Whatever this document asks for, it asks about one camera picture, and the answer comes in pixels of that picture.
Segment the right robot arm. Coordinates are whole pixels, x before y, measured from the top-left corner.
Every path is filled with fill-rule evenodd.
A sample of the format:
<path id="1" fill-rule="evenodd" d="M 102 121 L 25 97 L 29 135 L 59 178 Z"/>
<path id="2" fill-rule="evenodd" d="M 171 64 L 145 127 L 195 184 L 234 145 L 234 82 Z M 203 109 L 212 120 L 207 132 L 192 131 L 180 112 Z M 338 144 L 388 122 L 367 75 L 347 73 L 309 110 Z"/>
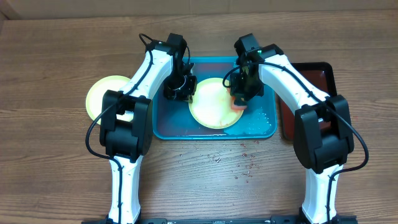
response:
<path id="1" fill-rule="evenodd" d="M 344 223 L 335 209 L 339 175 L 354 149 L 348 102 L 305 79 L 275 44 L 235 43 L 237 67 L 226 74 L 233 107 L 244 108 L 271 87 L 294 114 L 294 151 L 306 169 L 305 198 L 297 223 Z"/>

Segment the yellow-green plate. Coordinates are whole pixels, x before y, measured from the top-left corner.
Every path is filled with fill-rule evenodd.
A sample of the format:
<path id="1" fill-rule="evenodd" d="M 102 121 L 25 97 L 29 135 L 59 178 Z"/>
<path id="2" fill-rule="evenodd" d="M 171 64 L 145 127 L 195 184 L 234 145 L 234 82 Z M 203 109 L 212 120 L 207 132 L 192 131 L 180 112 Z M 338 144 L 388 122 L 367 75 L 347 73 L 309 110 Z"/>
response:
<path id="1" fill-rule="evenodd" d="M 130 79 L 120 75 L 111 75 L 98 80 L 86 96 L 85 106 L 89 117 L 94 120 L 102 112 L 102 100 L 108 90 L 119 91 Z"/>
<path id="2" fill-rule="evenodd" d="M 194 119 L 211 129 L 224 129 L 235 124 L 243 110 L 232 109 L 233 97 L 222 78 L 207 78 L 197 84 L 192 102 L 188 104 Z"/>

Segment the orange sponge with dark scourer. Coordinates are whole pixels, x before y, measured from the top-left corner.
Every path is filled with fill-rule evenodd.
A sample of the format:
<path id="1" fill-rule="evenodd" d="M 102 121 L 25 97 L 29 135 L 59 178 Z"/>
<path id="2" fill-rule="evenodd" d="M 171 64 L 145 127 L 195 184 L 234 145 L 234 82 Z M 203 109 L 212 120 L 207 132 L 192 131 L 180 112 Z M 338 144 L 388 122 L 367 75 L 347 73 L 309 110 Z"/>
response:
<path id="1" fill-rule="evenodd" d="M 236 111 L 243 111 L 248 107 L 244 98 L 231 97 L 231 109 Z"/>

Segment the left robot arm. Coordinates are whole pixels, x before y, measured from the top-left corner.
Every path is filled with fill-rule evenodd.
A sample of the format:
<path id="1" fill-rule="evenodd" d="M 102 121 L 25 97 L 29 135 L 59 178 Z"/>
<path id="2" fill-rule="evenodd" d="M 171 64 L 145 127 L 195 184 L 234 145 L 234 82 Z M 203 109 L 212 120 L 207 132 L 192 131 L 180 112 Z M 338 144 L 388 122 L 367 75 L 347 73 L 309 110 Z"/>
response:
<path id="1" fill-rule="evenodd" d="M 192 102 L 197 78 L 191 73 L 193 63 L 183 61 L 188 51 L 185 41 L 152 41 L 130 82 L 103 96 L 99 141 L 113 175 L 112 204 L 105 223 L 139 221 L 139 169 L 152 141 L 152 99 L 162 87 L 166 99 Z"/>

